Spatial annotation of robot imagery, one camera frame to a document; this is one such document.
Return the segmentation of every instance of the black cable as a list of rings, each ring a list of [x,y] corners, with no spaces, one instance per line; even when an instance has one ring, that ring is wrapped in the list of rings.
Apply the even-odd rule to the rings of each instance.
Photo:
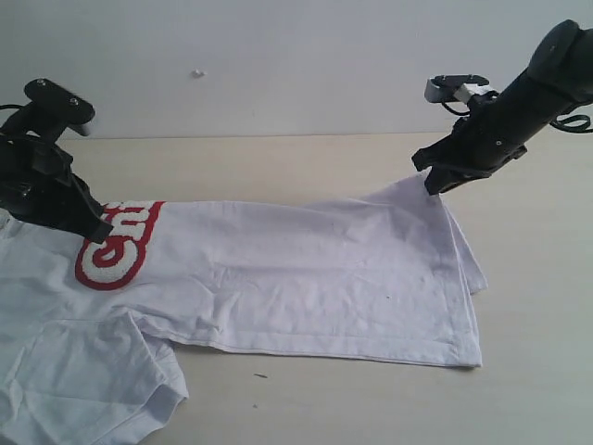
[[[6,104],[0,105],[0,110],[2,109],[21,109],[22,105],[15,105],[15,104]]]
[[[568,125],[569,123],[581,121],[579,125]],[[585,114],[577,114],[564,119],[556,118],[554,121],[549,123],[556,130],[561,132],[573,133],[573,134],[586,134],[593,133],[591,126],[591,118]]]
[[[469,111],[457,111],[456,109],[451,108],[449,105],[447,105],[445,102],[441,102],[441,105],[443,106],[443,108],[445,110],[447,110],[449,113],[454,114],[455,116],[469,116],[470,112]]]

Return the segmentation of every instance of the white t-shirt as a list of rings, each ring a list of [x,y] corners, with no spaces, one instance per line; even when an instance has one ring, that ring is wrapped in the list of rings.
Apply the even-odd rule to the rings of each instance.
[[[93,405],[94,419],[101,398],[118,399],[126,413],[106,414],[106,423],[118,417],[111,434],[132,438],[142,436],[138,416],[150,398],[168,392],[164,425],[186,395],[164,340],[232,352],[481,365],[470,295],[486,280],[422,176],[368,197],[302,207],[125,202],[106,206],[106,218],[115,229],[103,245],[12,220],[0,230],[0,407],[19,413],[8,423],[0,414],[6,437],[34,423],[18,409],[23,398],[13,387],[39,382],[46,385],[39,393],[71,393],[65,404],[76,391],[89,392],[79,399]],[[158,373],[150,348],[159,341],[169,375]],[[35,369],[55,367],[53,377],[20,365],[42,343],[29,360]],[[57,349],[42,353],[51,350],[45,344]],[[141,358],[131,360],[132,353]],[[63,368],[73,377],[63,380]],[[70,387],[93,369],[96,380]],[[65,419],[50,414],[41,417],[51,425]],[[158,425],[153,419],[145,434]],[[100,434],[55,443],[127,443]]]

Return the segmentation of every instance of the red logo print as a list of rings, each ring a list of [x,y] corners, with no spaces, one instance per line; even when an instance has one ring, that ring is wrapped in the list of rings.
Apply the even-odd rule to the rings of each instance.
[[[146,247],[163,201],[107,204],[105,220],[113,231],[103,244],[84,240],[76,259],[78,281],[96,290],[126,286],[145,262]]]

